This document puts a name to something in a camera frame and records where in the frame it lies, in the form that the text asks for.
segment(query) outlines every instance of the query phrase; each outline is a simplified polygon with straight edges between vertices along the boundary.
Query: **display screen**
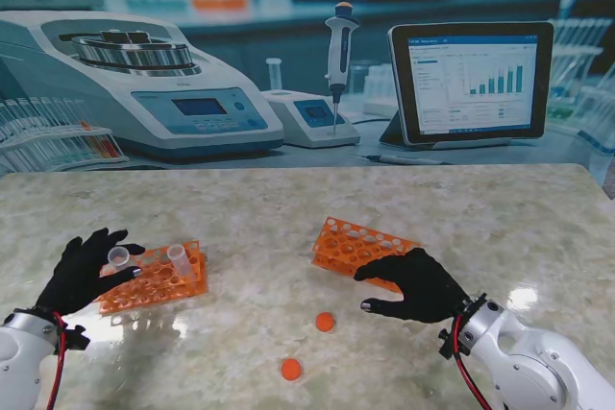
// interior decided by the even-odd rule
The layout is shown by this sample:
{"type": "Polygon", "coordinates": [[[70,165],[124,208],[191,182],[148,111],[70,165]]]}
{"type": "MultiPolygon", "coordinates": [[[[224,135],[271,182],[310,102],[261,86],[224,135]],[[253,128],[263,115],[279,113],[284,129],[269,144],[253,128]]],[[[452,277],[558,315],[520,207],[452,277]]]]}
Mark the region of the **display screen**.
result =
{"type": "Polygon", "coordinates": [[[531,126],[538,36],[408,40],[421,134],[531,126]]]}
{"type": "Polygon", "coordinates": [[[312,118],[327,117],[327,113],[320,106],[306,108],[307,115],[312,118]]]}
{"type": "Polygon", "coordinates": [[[227,112],[215,98],[171,100],[184,115],[219,115],[227,112]]]}

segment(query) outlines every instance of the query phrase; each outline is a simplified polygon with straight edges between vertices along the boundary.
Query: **orange disc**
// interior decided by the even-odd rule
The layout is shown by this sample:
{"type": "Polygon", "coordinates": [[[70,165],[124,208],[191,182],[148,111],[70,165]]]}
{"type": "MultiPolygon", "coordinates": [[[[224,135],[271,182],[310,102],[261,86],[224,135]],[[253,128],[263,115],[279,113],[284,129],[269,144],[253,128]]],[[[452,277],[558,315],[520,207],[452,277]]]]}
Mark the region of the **orange disc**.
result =
{"type": "Polygon", "coordinates": [[[331,331],[335,326],[335,317],[331,312],[321,312],[316,316],[316,328],[320,331],[331,331]]]}
{"type": "Polygon", "coordinates": [[[294,381],[301,376],[301,364],[297,359],[286,359],[282,363],[282,376],[288,381],[294,381]]]}

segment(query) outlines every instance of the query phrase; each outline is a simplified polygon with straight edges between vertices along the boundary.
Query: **orange test tube rack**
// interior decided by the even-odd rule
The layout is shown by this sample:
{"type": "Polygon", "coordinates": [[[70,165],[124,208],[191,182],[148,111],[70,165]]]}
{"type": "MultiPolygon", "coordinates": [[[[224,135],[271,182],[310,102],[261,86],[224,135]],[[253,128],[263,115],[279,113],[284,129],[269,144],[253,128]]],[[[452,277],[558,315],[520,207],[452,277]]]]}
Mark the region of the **orange test tube rack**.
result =
{"type": "MultiPolygon", "coordinates": [[[[370,261],[390,254],[406,254],[415,247],[421,247],[421,244],[329,217],[314,244],[312,263],[353,277],[358,268],[370,261]]],[[[393,282],[380,278],[365,281],[401,293],[393,282]]]]}
{"type": "MultiPolygon", "coordinates": [[[[143,273],[100,296],[100,313],[112,314],[166,301],[181,300],[208,291],[207,258],[201,252],[199,241],[182,244],[192,266],[194,279],[177,275],[173,263],[166,255],[168,247],[152,249],[144,254],[132,255],[129,266],[138,266],[143,273]]],[[[113,274],[111,265],[105,266],[101,276],[113,274]]]]}

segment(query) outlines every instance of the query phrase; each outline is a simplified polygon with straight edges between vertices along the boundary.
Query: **electronic pipette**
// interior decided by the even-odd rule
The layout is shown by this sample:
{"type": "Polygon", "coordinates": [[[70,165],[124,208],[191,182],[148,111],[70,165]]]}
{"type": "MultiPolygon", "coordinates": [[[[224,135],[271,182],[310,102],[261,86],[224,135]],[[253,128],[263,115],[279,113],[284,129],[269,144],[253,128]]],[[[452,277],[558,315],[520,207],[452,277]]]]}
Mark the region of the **electronic pipette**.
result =
{"type": "Polygon", "coordinates": [[[331,28],[331,44],[329,45],[329,72],[325,79],[329,80],[333,102],[333,136],[337,125],[337,107],[346,88],[350,59],[350,37],[361,22],[353,17],[353,6],[348,2],[340,2],[335,6],[335,16],[325,24],[331,28]]]}

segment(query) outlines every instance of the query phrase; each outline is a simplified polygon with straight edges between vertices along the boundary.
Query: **tablet stand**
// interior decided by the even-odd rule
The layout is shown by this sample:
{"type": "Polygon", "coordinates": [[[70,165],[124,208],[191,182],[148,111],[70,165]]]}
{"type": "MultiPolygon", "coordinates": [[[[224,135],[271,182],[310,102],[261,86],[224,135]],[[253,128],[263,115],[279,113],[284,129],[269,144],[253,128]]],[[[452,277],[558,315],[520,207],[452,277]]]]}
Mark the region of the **tablet stand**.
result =
{"type": "Polygon", "coordinates": [[[512,138],[488,138],[464,139],[461,141],[439,141],[437,143],[407,145],[404,143],[404,135],[402,133],[402,123],[400,120],[399,111],[395,113],[395,116],[391,119],[391,122],[388,124],[388,127],[386,127],[386,130],[380,139],[380,142],[384,144],[417,150],[485,148],[489,146],[505,146],[510,144],[511,141],[512,138]]]}

